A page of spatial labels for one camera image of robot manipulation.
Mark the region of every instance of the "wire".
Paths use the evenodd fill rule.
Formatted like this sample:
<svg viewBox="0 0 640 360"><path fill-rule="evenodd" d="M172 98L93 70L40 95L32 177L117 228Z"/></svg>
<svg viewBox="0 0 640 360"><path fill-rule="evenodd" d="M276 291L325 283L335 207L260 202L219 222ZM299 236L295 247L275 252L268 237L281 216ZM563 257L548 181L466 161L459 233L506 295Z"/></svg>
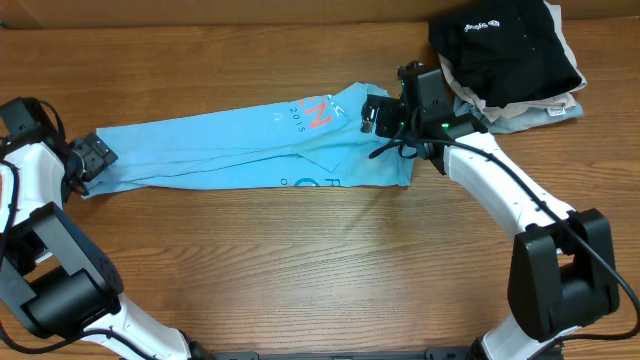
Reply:
<svg viewBox="0 0 640 360"><path fill-rule="evenodd" d="M58 115L58 112L56 111L56 109L51 104L49 104L44 100L38 100L38 102L48 107L49 110L51 110L51 112L53 113L53 116L56 117L56 123L58 124L58 134L62 137L62 140L66 139L67 133L64 130L64 125L62 124L62 120L60 119L60 116Z"/></svg>
<svg viewBox="0 0 640 360"><path fill-rule="evenodd" d="M4 226L4 230L2 234L0 234L0 269L1 269L2 263L4 262L4 253L5 253L7 242L8 242L7 234L9 233L9 230L11 229L11 226L13 225L16 218L16 214L18 212L18 195L20 191L20 176L18 173L18 168L12 163L3 159L3 160L0 160L0 164L7 166L11 170L11 173L13 175L13 191L11 193L11 203L9 204L9 216L7 218L7 223ZM0 339L2 339L2 341L10 349L18 351L23 354L30 354L30 355L45 354L45 353L63 348L67 345L73 344L78 340L81 340L87 336L92 336L92 335L104 335L107 337L107 339L114 338L120 343L122 343L122 345L129 348L129 350L133 351L136 355L138 355L142 359L156 360L154 357L146 355L144 352L138 349L134 344L132 344L126 338L113 332L113 330L103 330L103 329L82 331L74 337L57 342L53 345L49 345L41 348L28 348L20 344L17 344L15 341L13 341L9 337L7 332L4 330L4 327L2 326L2 321L0 321Z"/></svg>
<svg viewBox="0 0 640 360"><path fill-rule="evenodd" d="M463 144L457 141L440 140L440 139L418 139L416 140L416 143L420 143L420 144L431 143L431 144L441 144L445 146L459 147L459 148L474 152L478 155L481 155L487 158L488 160L492 161L496 165L498 165L502 170L504 170L504 172L507 173L507 175L509 175L513 179L513 181L515 181L520 186L520 188L522 188L522 190L531 198L531 200L542 211L544 211L551 219L553 219L557 224L559 224L562 230L564 230L566 234L568 234L572 239L574 239L584 251L586 251L593 259L595 259L596 262L598 262L600 266L602 266L606 270L606 272L608 272L615 279L615 281L620 285L622 290L624 290L624 292L627 294L627 296L629 297L629 300L631 300L631 302L633 303L633 307L636 311L636 325L633 327L633 329L625 333L612 334L612 335L573 334L573 335L558 336L552 339L551 341L549 341L547 344L545 344L537 352L535 352L531 357L529 357L529 360L537 359L542 354L544 354L547 350L567 340L617 341L617 340L630 339L636 336L638 333L640 333L640 301L638 300L638 297L636 296L636 294L633 292L633 289L631 289L631 286L629 286L627 281L620 274L618 274L618 272L615 269L613 269L613 267L611 267L595 250L593 250L593 248L589 246L589 244L587 244L587 242L584 241L584 239L582 239L580 235L578 235L575 231L573 231L573 229L571 229L571 227L565 221L563 221L558 215L556 215L547 206L547 204L544 201L542 201L538 197L538 195L536 195L536 193L533 190L531 190L531 188L529 188L529 186L527 186L527 184L520 177L518 177L518 175L509 166L507 166L505 163L503 163L500 159L498 159L495 155L491 153L487 153L481 149L478 149L476 147ZM400 145L410 145L410 144L407 141L399 141L399 142L386 144L378 148L374 152L372 152L369 155L369 158L373 159L374 157L380 155L383 151L395 146L400 146Z"/></svg>

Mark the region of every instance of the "black t-shirt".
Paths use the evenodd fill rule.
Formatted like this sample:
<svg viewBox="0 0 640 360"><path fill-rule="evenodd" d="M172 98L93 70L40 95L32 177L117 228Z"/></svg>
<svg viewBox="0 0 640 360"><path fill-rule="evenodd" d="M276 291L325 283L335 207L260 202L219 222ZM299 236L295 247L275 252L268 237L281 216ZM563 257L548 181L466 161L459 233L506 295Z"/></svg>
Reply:
<svg viewBox="0 0 640 360"><path fill-rule="evenodd" d="M485 0L429 23L429 41L453 77L487 106L541 100L582 81L542 0Z"/></svg>

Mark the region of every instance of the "stack of clothes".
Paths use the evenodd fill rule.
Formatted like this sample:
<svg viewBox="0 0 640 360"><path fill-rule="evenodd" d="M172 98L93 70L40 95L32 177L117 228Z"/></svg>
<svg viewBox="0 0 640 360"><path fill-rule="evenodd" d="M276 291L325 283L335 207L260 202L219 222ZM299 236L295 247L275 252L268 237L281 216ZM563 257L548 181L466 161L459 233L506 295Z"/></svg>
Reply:
<svg viewBox="0 0 640 360"><path fill-rule="evenodd" d="M457 115L511 133L583 115L587 85L562 34L559 5L485 0L429 24Z"/></svg>

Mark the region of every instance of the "folded shirt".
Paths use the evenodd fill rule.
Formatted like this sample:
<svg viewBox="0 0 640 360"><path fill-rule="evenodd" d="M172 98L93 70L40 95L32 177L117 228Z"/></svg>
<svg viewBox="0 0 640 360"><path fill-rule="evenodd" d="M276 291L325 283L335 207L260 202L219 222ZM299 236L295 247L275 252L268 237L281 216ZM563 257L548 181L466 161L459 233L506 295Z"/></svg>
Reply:
<svg viewBox="0 0 640 360"><path fill-rule="evenodd" d="M488 107L548 99L582 82L541 0L485 0L430 22L429 40Z"/></svg>
<svg viewBox="0 0 640 360"><path fill-rule="evenodd" d="M472 114L489 129L489 132L494 134L510 134L584 115L582 106L576 102L573 107L568 109L530 108L511 119L500 117L494 121L490 121L477 107L462 100L458 96L456 96L453 101L453 112L458 116Z"/></svg>
<svg viewBox="0 0 640 360"><path fill-rule="evenodd" d="M554 30L556 32L556 35L558 36L558 39L562 43L564 54L581 78L580 84L571 91L581 90L582 88L587 86L587 81L578 70L576 57L573 54L573 51L571 50L569 45L567 44L564 38L564 35L562 34L562 12L561 12L560 5L550 5L546 1L544 3L549 9L551 16L553 18ZM525 111L527 111L531 107L562 111L563 109L568 109L576 106L576 102L573 96L570 93L564 93L564 94L553 96L543 100L511 103L505 106L504 108L487 107L485 100L480 99L478 95L476 95L473 92L472 89L468 87L463 87L462 85L460 85L460 83L456 79L453 78L453 74L452 74L453 66L451 65L449 60L444 58L442 55L439 55L439 57L440 57L440 64L442 66L442 73L444 74L444 77L447 83L449 83L449 86L451 87L453 92L463 100L474 104L475 107L479 111L481 111L489 121L496 121L500 117L504 119L510 119L520 114L523 114Z"/></svg>
<svg viewBox="0 0 640 360"><path fill-rule="evenodd" d="M360 131L368 94L388 96L356 83L336 96L98 129L119 159L88 184L89 197L145 186L408 186L413 161L368 158L388 141Z"/></svg>

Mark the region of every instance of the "light blue cloth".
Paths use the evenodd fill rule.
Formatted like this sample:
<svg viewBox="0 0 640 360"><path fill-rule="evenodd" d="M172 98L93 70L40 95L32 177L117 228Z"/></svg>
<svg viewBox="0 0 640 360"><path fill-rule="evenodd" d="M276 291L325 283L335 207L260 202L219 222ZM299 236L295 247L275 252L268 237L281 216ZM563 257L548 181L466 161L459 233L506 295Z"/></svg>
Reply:
<svg viewBox="0 0 640 360"><path fill-rule="evenodd" d="M562 115L551 116L546 109L529 108L523 114L515 116L511 119L499 117L496 121L491 122L482 114L473 104L470 104L456 95L453 101L453 112L460 116L463 114L472 114L480 120L494 134L510 134L518 131L531 129L532 127L553 124L563 120L581 117L584 115L582 106L576 102L576 106L565 109Z"/></svg>
<svg viewBox="0 0 640 360"><path fill-rule="evenodd" d="M360 131L368 94L356 83L325 95L180 119L98 129L119 159L88 184L89 197L145 186L238 189L408 186L413 160Z"/></svg>

